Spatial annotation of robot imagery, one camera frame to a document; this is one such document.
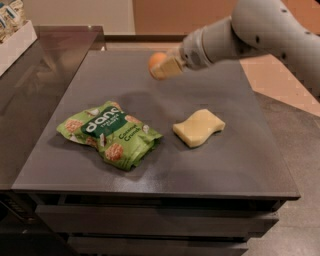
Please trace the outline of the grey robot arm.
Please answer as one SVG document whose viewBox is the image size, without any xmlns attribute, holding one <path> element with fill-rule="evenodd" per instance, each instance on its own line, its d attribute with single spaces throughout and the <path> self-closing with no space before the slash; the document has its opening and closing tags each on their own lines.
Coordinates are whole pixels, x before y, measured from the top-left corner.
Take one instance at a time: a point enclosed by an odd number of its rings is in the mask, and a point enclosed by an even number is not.
<svg viewBox="0 0 320 256">
<path fill-rule="evenodd" d="M 281 0 L 238 0 L 229 17 L 187 35 L 150 67 L 167 79 L 223 60 L 270 54 L 314 96 L 320 96 L 320 36 L 304 28 Z"/>
</svg>

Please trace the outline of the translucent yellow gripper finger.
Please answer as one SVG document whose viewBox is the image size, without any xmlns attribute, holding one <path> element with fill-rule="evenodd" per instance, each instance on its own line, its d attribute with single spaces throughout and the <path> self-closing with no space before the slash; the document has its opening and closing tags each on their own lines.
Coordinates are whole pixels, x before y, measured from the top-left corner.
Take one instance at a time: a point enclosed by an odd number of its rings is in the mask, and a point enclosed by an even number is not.
<svg viewBox="0 0 320 256">
<path fill-rule="evenodd" d="M 152 68 L 151 72 L 156 80 L 164 80 L 180 75 L 183 72 L 183 66 L 184 61 L 180 57 L 167 55 L 163 61 Z"/>
</svg>

